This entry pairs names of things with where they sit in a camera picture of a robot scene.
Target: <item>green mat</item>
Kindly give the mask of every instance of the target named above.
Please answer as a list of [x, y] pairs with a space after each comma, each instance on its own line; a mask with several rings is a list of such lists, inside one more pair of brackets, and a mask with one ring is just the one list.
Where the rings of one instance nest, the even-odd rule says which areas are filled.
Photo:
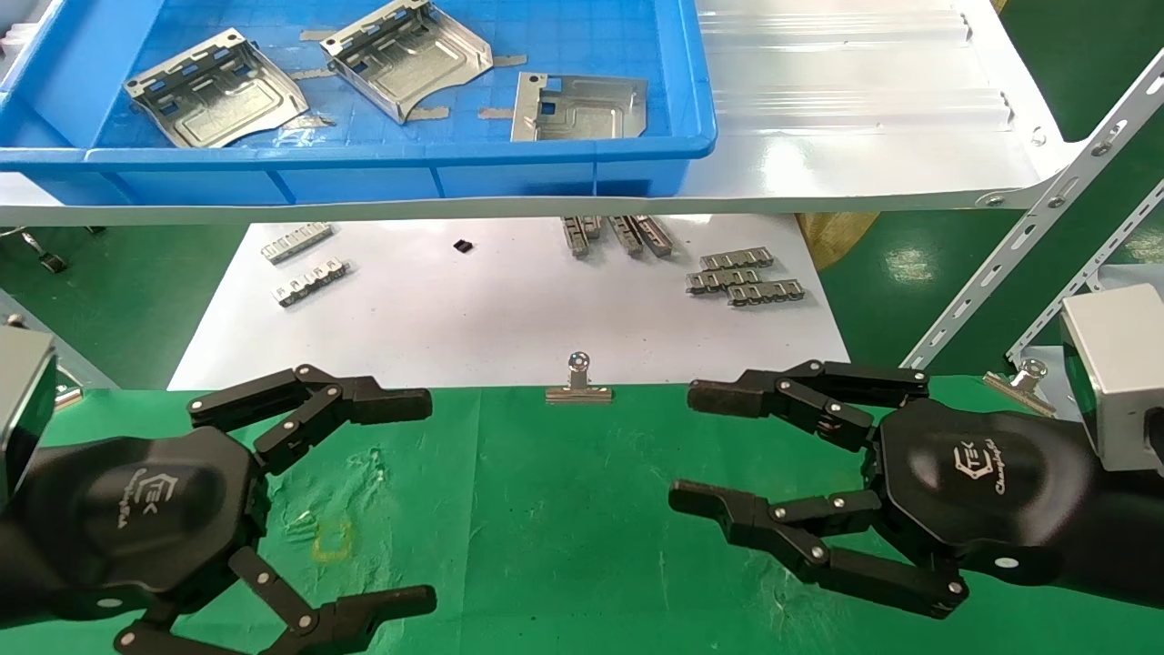
[[[963, 410], [1014, 408], [970, 378], [932, 389]], [[728, 547], [667, 507], [672, 480], [792, 499], [858, 489], [860, 456], [775, 420], [695, 414], [684, 394], [625, 387], [609, 407], [547, 407], [537, 389], [436, 391], [431, 420], [345, 427], [274, 480], [260, 551], [312, 604], [435, 586], [436, 612], [385, 625], [377, 654], [1159, 653], [1158, 611], [968, 574], [970, 600], [935, 621]], [[45, 443], [179, 435], [192, 396], [92, 393]], [[872, 534], [838, 541], [888, 553]], [[113, 653], [129, 621], [10, 629], [0, 653]], [[176, 632], [255, 653], [279, 626], [235, 585]]]

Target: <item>stamped metal part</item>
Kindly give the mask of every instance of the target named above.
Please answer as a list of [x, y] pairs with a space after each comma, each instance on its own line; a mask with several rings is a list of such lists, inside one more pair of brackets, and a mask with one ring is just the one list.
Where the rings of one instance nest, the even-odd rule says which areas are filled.
[[307, 111], [296, 83], [228, 29], [123, 85], [179, 148], [221, 148]]
[[618, 236], [618, 242], [626, 249], [626, 254], [638, 256], [643, 254], [643, 238], [639, 237], [638, 229], [634, 228], [633, 218], [629, 215], [610, 215], [610, 226]]
[[687, 276], [688, 293], [711, 293], [726, 290], [736, 284], [754, 284], [760, 282], [760, 272], [754, 268], [737, 268], [733, 270], [704, 270]]
[[290, 258], [333, 234], [328, 222], [308, 222], [289, 234], [279, 236], [260, 250], [267, 261], [278, 263]]
[[590, 356], [584, 353], [570, 355], [568, 362], [570, 378], [568, 387], [549, 387], [546, 390], [546, 403], [549, 405], [610, 405], [615, 393], [606, 387], [590, 386]]
[[582, 227], [582, 219], [577, 215], [568, 215], [562, 219], [562, 232], [566, 233], [566, 244], [570, 247], [570, 252], [576, 257], [584, 257], [590, 254], [590, 241], [585, 237], [585, 229]]
[[987, 387], [1001, 392], [1027, 408], [1042, 414], [1043, 417], [1055, 417], [1055, 407], [1051, 404], [1035, 396], [1038, 383], [1046, 377], [1046, 365], [1037, 359], [1024, 359], [1018, 366], [1018, 373], [1007, 380], [998, 373], [987, 372], [982, 382]]
[[656, 257], [670, 256], [675, 243], [672, 242], [670, 236], [663, 232], [659, 221], [654, 219], [653, 215], [636, 215], [634, 226], [639, 230], [639, 236], [643, 237], [643, 242], [651, 248]]
[[728, 286], [728, 302], [732, 306], [750, 304], [782, 302], [804, 297], [804, 289], [796, 279], [776, 282], [753, 282]]
[[645, 79], [518, 73], [510, 141], [632, 138], [646, 128]]
[[324, 286], [348, 273], [348, 263], [339, 258], [329, 258], [311, 269], [306, 275], [283, 284], [271, 291], [275, 300], [283, 306], [291, 306]]
[[602, 216], [601, 215], [583, 215], [582, 219], [582, 230], [585, 232], [585, 237], [594, 240], [602, 236]]
[[320, 42], [327, 66], [403, 123], [426, 95], [494, 67], [480, 36], [430, 0], [395, 0]]
[[768, 251], [768, 248], [748, 248], [746, 250], [733, 250], [700, 257], [700, 265], [703, 270], [728, 270], [732, 268], [772, 265], [776, 261]]

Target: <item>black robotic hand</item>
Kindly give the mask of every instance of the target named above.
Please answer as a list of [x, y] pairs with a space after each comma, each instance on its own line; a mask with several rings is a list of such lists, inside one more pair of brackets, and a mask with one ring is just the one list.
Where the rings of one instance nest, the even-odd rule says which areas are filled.
[[[1164, 478], [1105, 471], [1079, 423], [960, 412], [930, 400], [920, 371], [819, 362], [696, 380], [687, 400], [865, 450], [865, 489], [828, 498], [672, 485], [672, 508], [717, 521], [729, 543], [772, 554], [801, 582], [937, 619], [968, 597], [963, 569], [1164, 608]], [[847, 403], [897, 410], [874, 427]], [[911, 564], [823, 541], [870, 527]]]
[[[197, 399], [189, 412], [194, 430], [183, 437], [36, 454], [0, 513], [0, 628], [147, 610], [116, 636], [119, 653], [235, 654], [170, 628], [241, 579], [286, 624], [263, 653], [340, 655], [367, 649], [384, 621], [435, 610], [431, 586], [313, 608], [256, 553], [268, 474], [283, 474], [345, 422], [428, 418], [426, 390], [384, 391], [372, 378], [299, 366]], [[226, 434], [288, 412], [255, 453]]]

